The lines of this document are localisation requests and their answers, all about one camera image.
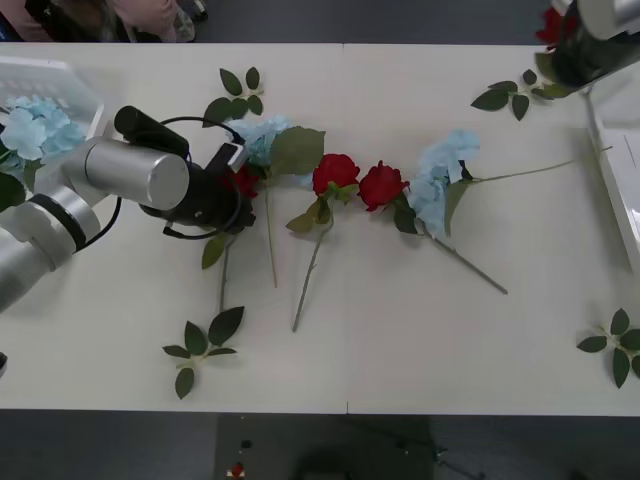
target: metal cylinder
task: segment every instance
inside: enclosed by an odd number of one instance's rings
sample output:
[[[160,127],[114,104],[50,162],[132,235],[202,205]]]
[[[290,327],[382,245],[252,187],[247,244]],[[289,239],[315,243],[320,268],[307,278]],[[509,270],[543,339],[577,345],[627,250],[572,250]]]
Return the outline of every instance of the metal cylinder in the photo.
[[[175,208],[189,187],[182,158],[116,140],[91,149],[85,172],[94,188],[158,210]]]

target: red flower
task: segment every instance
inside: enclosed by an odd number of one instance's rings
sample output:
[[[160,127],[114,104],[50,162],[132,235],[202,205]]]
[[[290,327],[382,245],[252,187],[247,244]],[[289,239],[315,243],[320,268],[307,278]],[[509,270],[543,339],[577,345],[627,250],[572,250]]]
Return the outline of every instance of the red flower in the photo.
[[[369,173],[360,180],[360,197],[367,204],[367,212],[391,203],[409,182],[403,182],[400,170],[384,165],[382,160],[377,167],[371,167]]]
[[[240,190],[243,195],[249,198],[255,198],[258,195],[255,188],[260,177],[257,175],[251,175],[246,165],[243,165],[238,173],[232,173],[231,178],[236,182],[238,190]]]
[[[544,30],[536,32],[536,37],[547,45],[553,45],[560,41],[563,36],[571,35],[578,28],[578,19],[574,16],[565,18],[558,13],[555,8],[550,8],[544,12],[545,27]]]
[[[329,182],[339,187],[358,183],[360,169],[347,155],[330,153],[322,157],[320,165],[313,171],[313,191],[322,195],[329,188]]]

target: black object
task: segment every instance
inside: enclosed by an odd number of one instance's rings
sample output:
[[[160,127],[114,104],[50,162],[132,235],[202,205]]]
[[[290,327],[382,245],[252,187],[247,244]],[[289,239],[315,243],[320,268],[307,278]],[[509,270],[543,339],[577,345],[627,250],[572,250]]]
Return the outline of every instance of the black object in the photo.
[[[22,37],[0,12],[0,42],[22,42]]]
[[[144,146],[186,159],[189,156],[189,142],[165,125],[182,120],[206,122],[202,117],[176,117],[157,122],[135,107],[124,107],[116,115],[114,125],[132,145]],[[242,137],[226,125],[222,128],[232,132],[234,140],[244,144]],[[180,204],[171,210],[157,210],[140,206],[142,210],[156,218],[170,223],[187,226],[213,228],[212,232],[187,236],[165,227],[163,233],[175,238],[202,240],[219,233],[237,234],[255,221],[251,213],[251,202],[240,193],[227,167],[229,159],[236,153],[233,145],[224,145],[211,159],[206,168],[186,162],[189,170],[189,187]]]
[[[37,193],[29,199],[29,202],[40,205],[62,224],[75,242],[76,252],[85,248],[87,237],[82,227],[80,227],[78,221],[69,212],[53,201],[51,197]]]
[[[566,34],[564,26],[570,21],[577,21],[578,26]],[[609,40],[592,37],[582,23],[575,0],[563,22],[551,65],[557,81],[569,88],[582,88],[640,60],[640,33],[623,32]]]

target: gray floor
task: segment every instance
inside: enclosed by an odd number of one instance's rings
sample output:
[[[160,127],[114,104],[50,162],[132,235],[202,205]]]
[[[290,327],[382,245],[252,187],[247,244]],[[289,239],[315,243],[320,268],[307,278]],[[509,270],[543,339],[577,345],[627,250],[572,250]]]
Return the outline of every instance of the gray floor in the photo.
[[[198,42],[535,45],[549,0],[209,0]]]
[[[548,0],[209,0],[199,42],[536,44]],[[347,422],[361,422],[354,425]],[[640,419],[0,411],[0,480],[284,480],[332,450],[367,480],[638,480]],[[418,442],[407,441],[407,438]],[[251,448],[241,448],[251,440]]]

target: green leaf cluster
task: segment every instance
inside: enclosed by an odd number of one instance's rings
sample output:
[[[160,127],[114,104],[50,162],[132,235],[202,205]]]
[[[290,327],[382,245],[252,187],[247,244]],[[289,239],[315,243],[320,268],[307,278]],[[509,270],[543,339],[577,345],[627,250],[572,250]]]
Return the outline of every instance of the green leaf cluster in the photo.
[[[188,360],[178,366],[180,371],[175,382],[176,394],[181,400],[193,389],[195,383],[194,367],[199,361],[218,355],[237,353],[234,349],[223,347],[223,345],[236,333],[243,316],[244,307],[231,308],[221,312],[211,322],[207,336],[200,327],[187,322],[184,329],[185,346],[168,345],[162,347],[167,355]]]
[[[629,315],[622,308],[611,321],[609,332],[602,328],[604,335],[588,337],[578,344],[583,352],[596,353],[611,343],[613,351],[613,378],[618,388],[627,380],[629,370],[633,369],[640,377],[640,329],[629,330]]]
[[[6,173],[0,173],[0,212],[20,205],[25,198],[26,192],[20,180]]]
[[[220,80],[224,89],[232,96],[216,98],[209,104],[204,112],[204,118],[212,122],[222,123],[229,118],[238,120],[244,118],[247,112],[251,111],[255,115],[262,115],[264,106],[260,95],[264,90],[260,90],[260,73],[255,67],[251,67],[245,74],[245,83],[249,93],[243,95],[244,88],[242,83],[232,72],[220,69]],[[202,128],[212,127],[213,124],[203,122]]]
[[[543,66],[542,68],[550,70],[551,65],[549,63],[548,67]],[[533,70],[525,71],[522,74],[522,81],[526,85],[522,91],[519,90],[516,82],[510,80],[489,85],[488,90],[476,98],[471,106],[479,110],[495,112],[506,107],[511,101],[511,111],[514,117],[521,121],[531,105],[530,97],[539,100],[555,100],[564,98],[574,91],[558,83],[538,83],[538,76]]]

